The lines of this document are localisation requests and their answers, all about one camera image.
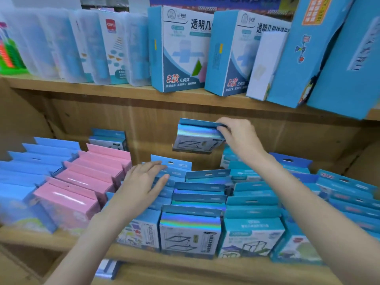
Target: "white label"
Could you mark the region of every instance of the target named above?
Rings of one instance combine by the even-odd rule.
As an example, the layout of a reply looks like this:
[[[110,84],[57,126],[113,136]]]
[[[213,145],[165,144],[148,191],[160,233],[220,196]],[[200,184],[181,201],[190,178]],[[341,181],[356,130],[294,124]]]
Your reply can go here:
[[[369,25],[368,31],[361,40],[347,71],[359,71],[371,53],[372,46],[380,33],[380,16],[375,17]]]

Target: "clear plastic container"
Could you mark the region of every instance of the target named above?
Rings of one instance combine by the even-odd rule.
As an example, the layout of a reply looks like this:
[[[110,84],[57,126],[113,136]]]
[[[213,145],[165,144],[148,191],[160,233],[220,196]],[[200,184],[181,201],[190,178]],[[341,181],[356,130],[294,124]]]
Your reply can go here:
[[[148,17],[124,14],[125,74],[132,86],[151,85],[148,48]]]
[[[111,84],[98,13],[95,10],[76,10],[74,14],[78,17],[79,27],[84,35],[84,45],[92,66],[92,78],[95,84]]]
[[[45,33],[51,37],[64,79],[69,83],[87,82],[68,11],[45,8],[38,9],[37,14]]]
[[[17,50],[19,51],[22,61],[24,62],[24,65],[29,73],[34,76],[40,76],[33,58],[30,55],[29,48],[26,45],[24,38],[22,37],[22,34],[12,22],[7,21],[7,33],[9,37],[16,43]]]
[[[3,15],[6,22],[15,28],[15,30],[11,30],[13,36],[19,34],[24,38],[30,56],[38,70],[38,75],[44,79],[59,79],[59,71],[53,58],[52,47],[48,44],[35,9],[8,10],[4,11]],[[16,44],[20,46],[19,49],[23,50],[22,42]]]

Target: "red logo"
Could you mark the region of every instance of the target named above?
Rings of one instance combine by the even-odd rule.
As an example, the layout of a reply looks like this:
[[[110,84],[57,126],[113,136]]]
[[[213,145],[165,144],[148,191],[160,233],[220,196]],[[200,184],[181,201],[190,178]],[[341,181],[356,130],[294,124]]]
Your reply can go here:
[[[116,24],[113,19],[106,19],[107,30],[110,33],[116,33]]]

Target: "right hand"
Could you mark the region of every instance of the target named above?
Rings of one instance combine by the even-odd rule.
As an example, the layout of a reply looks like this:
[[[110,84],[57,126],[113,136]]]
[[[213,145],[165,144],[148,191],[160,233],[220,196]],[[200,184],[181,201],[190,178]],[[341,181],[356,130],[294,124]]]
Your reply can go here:
[[[265,156],[263,145],[257,137],[254,126],[245,119],[231,119],[222,117],[217,120],[228,127],[219,126],[217,129],[223,134],[232,151],[245,164],[251,163],[252,158]]]

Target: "wooden shelf board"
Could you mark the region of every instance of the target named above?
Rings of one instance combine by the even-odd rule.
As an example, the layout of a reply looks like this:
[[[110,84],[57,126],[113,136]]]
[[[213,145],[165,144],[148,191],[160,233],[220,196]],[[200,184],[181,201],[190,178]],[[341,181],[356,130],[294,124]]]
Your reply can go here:
[[[10,87],[16,89],[62,92],[70,94],[151,100],[181,104],[207,105],[307,115],[323,115],[324,117],[339,116],[337,114],[317,110],[306,105],[302,105],[296,109],[293,109],[271,102],[262,102],[248,98],[244,94],[238,94],[229,97],[220,97],[210,92],[207,92],[203,88],[177,91],[172,93],[161,93],[152,86],[133,87],[129,84],[107,86],[99,86],[90,83],[71,84],[64,80],[46,81],[29,74],[3,76],[3,78],[5,78],[8,81]],[[380,120],[380,110],[371,110],[371,112],[369,113],[369,119]]]
[[[3,226],[0,228],[0,242],[65,252],[74,246],[76,237],[61,230],[50,235]],[[229,278],[248,280],[259,284],[270,284],[271,282],[289,285],[340,284],[335,275],[325,266],[272,263],[268,258],[260,257],[203,260],[168,256],[121,244],[113,244],[108,250],[106,258],[151,267],[170,267],[183,271],[224,275]]]

